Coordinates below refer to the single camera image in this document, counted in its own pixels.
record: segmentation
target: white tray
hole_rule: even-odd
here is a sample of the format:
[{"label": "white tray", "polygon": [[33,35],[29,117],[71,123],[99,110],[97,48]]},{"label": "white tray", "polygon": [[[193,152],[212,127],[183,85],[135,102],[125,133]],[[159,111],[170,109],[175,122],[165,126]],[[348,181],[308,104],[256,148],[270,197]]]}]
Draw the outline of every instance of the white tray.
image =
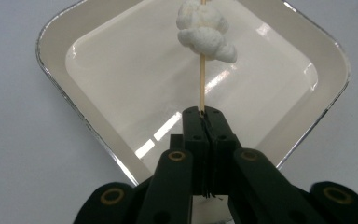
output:
[{"label": "white tray", "polygon": [[[41,67],[135,185],[152,175],[170,133],[181,133],[181,112],[198,103],[199,57],[176,38],[181,3],[82,1],[38,39]],[[206,105],[279,167],[347,86],[348,61],[285,2],[208,4],[230,23],[238,61],[207,62]],[[195,199],[194,223],[228,217],[226,198]]]}]

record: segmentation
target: gray table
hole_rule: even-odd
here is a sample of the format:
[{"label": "gray table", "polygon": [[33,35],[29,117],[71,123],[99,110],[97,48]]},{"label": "gray table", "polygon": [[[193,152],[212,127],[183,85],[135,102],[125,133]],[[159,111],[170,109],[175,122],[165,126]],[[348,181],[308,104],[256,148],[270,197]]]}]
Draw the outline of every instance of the gray table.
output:
[{"label": "gray table", "polygon": [[[104,183],[127,182],[37,64],[43,25],[75,0],[0,0],[0,223],[71,223]],[[358,0],[291,0],[347,51],[351,82],[282,171],[358,192]]]}]

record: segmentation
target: wooden stick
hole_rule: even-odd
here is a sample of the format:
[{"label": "wooden stick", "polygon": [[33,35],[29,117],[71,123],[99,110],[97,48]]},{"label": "wooden stick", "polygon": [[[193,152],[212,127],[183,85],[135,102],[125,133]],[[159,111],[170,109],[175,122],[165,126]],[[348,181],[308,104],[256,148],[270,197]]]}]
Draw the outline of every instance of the wooden stick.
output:
[{"label": "wooden stick", "polygon": [[205,55],[200,54],[200,116],[205,112]]}]

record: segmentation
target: white object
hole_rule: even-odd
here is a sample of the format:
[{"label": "white object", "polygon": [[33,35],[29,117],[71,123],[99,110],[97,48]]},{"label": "white object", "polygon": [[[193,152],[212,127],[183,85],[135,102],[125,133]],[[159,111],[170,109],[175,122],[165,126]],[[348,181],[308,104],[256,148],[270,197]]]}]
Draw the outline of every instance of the white object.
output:
[{"label": "white object", "polygon": [[178,39],[184,46],[191,47],[209,59],[216,59],[225,63],[237,61],[237,51],[228,44],[225,38],[215,29],[209,27],[181,30]]},{"label": "white object", "polygon": [[176,25],[179,30],[210,27],[221,34],[228,30],[227,20],[210,5],[202,5],[200,0],[187,0],[179,8]]},{"label": "white object", "polygon": [[228,22],[214,7],[202,5],[200,0],[187,0],[179,8],[176,25],[182,45],[207,56],[209,60],[237,61],[237,51],[223,37],[228,30]]},{"label": "white object", "polygon": [[[282,1],[208,5],[240,27],[226,36],[252,57],[209,62],[207,105],[225,114],[244,147],[282,164],[345,89],[346,57]],[[198,103],[198,78],[191,74],[198,72],[199,57],[177,41],[179,7],[166,0],[84,1],[54,18],[37,45],[42,68],[138,183],[153,174],[170,134],[182,132],[177,112]],[[141,159],[135,155],[140,148],[148,149]],[[226,198],[197,199],[193,208],[196,224],[229,216]]]}]

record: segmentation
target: brass screw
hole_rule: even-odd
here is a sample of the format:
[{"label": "brass screw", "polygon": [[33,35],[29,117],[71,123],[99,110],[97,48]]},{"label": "brass screw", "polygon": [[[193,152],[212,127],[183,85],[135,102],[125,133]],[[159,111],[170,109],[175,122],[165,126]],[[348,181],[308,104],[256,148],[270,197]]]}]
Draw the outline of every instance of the brass screw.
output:
[{"label": "brass screw", "polygon": [[186,157],[186,154],[181,151],[173,151],[170,154],[168,154],[168,158],[172,161],[182,161]]},{"label": "brass screw", "polygon": [[[109,198],[110,194],[116,194],[114,197]],[[105,205],[113,205],[119,203],[124,198],[124,191],[118,188],[108,189],[101,195],[101,203]]]},{"label": "brass screw", "polygon": [[244,150],[241,153],[241,156],[243,159],[247,160],[247,161],[257,161],[258,156],[257,154],[255,154],[253,151],[251,150]]},{"label": "brass screw", "polygon": [[338,189],[336,187],[326,187],[324,188],[324,196],[328,199],[340,203],[340,204],[350,204],[353,203],[352,196],[345,192],[342,189]]}]

